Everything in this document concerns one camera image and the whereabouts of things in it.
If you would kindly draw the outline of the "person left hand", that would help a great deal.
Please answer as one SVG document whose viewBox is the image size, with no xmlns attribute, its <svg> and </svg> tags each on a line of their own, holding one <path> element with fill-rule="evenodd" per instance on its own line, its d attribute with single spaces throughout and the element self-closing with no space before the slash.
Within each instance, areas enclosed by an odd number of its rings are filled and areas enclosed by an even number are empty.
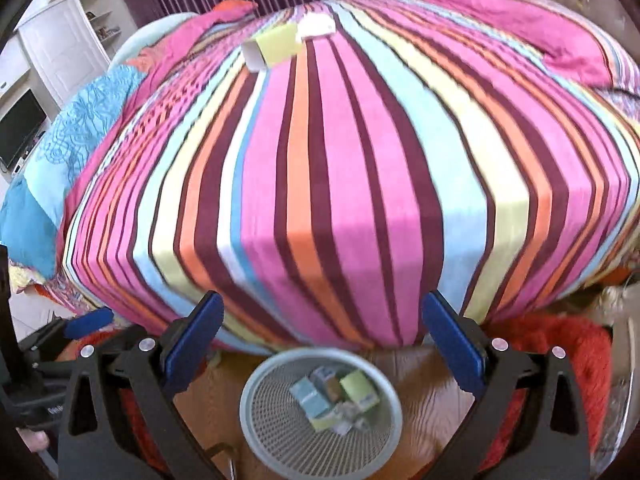
<svg viewBox="0 0 640 480">
<path fill-rule="evenodd" d="M 49 447 L 50 439 L 44 431 L 18 428 L 17 433 L 32 453 L 43 452 Z"/>
</svg>

